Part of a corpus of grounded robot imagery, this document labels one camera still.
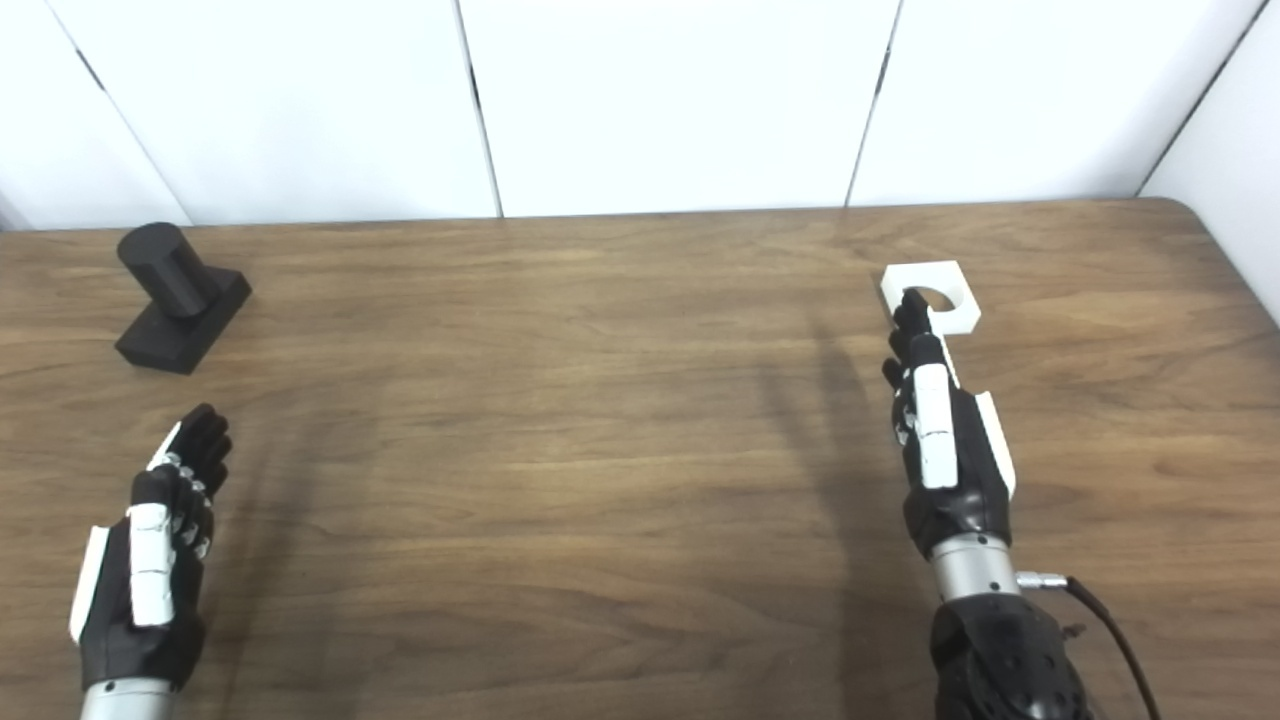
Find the robot right hand white black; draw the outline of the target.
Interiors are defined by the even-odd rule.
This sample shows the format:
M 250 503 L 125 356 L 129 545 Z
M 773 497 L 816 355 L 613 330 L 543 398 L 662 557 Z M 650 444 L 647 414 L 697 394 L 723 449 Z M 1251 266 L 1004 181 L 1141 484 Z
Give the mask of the robot right hand white black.
M 1011 544 L 1010 487 L 979 400 L 957 382 L 931 305 L 918 290 L 905 290 L 892 322 L 882 374 L 893 393 L 891 424 L 908 478 L 908 536 L 924 557 L 960 536 Z

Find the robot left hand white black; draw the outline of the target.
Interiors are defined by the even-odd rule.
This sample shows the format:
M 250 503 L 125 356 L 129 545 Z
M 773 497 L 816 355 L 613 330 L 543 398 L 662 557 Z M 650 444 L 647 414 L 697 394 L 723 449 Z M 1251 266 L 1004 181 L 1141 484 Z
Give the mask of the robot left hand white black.
M 69 616 L 81 684 L 133 679 L 182 689 L 204 652 L 198 602 L 228 478 L 229 421 L 192 407 L 131 482 L 124 515 L 92 527 Z

